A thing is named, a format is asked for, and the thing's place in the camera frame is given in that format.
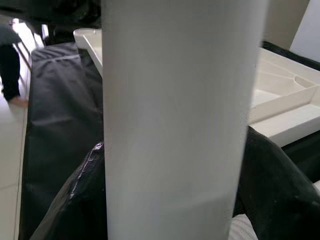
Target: person's leg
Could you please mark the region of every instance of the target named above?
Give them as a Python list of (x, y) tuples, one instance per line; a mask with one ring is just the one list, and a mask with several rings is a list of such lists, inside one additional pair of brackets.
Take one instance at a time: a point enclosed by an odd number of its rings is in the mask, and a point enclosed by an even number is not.
[(0, 46), (0, 75), (4, 98), (9, 103), (27, 107), (28, 101), (19, 98), (20, 59), (12, 45)]

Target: white plastic tray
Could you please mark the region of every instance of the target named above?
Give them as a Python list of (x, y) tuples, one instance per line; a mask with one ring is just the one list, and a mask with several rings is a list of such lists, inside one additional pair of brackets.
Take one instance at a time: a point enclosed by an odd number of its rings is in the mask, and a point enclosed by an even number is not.
[[(73, 34), (102, 75), (101, 30)], [(261, 49), (248, 123), (280, 147), (320, 130), (320, 72)]]

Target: black padded cushion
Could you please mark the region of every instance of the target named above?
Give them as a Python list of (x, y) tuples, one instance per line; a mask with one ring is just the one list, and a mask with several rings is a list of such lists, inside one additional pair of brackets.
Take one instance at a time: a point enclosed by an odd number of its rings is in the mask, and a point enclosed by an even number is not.
[(259, 240), (320, 239), (320, 196), (290, 158), (248, 128), (239, 192)]

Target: white tile floor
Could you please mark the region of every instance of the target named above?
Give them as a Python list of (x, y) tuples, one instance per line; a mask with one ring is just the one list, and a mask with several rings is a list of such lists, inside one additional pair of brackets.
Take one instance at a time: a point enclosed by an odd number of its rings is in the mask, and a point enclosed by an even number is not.
[[(14, 29), (27, 48), (33, 50), (35, 42), (27, 26), (24, 23), (15, 24)], [(30, 72), (21, 58), (20, 63), (23, 78), (19, 80), (20, 93), (28, 98)], [(18, 239), (27, 113), (27, 109), (8, 105), (0, 95), (0, 240)]]

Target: white pipe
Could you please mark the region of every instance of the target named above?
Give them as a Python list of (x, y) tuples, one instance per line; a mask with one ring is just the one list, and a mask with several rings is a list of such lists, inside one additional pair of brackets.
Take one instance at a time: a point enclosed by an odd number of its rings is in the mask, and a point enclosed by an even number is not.
[(266, 0), (104, 0), (109, 240), (225, 240)]

